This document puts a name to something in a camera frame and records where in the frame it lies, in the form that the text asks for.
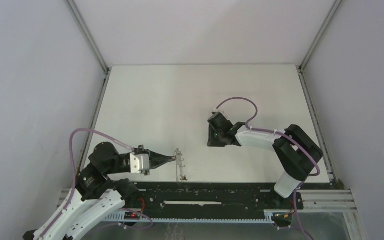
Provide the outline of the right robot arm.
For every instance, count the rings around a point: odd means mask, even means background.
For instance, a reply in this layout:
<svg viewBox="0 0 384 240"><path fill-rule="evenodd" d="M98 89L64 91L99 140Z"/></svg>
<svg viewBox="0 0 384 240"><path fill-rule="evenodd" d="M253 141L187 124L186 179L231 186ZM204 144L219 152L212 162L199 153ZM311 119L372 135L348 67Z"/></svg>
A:
<svg viewBox="0 0 384 240"><path fill-rule="evenodd" d="M321 148L296 124L282 131L255 130L245 122L232 124L221 112L213 112L207 120L208 147L256 147L276 153L284 172L274 185L271 204L284 209L291 195L313 170L320 173L319 161L324 154Z"/></svg>

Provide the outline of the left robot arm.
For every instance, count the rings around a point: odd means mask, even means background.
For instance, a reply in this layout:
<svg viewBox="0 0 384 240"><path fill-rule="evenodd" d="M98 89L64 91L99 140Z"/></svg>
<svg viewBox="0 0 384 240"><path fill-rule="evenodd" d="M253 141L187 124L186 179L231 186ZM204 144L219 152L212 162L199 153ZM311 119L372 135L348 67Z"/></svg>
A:
<svg viewBox="0 0 384 240"><path fill-rule="evenodd" d="M89 164L74 181L74 188L39 229L23 235L25 240L80 240L110 213L133 208L139 199L139 189L129 179L112 180L112 174L144 174L176 161L143 145L120 154L110 142L98 144L88 157Z"/></svg>

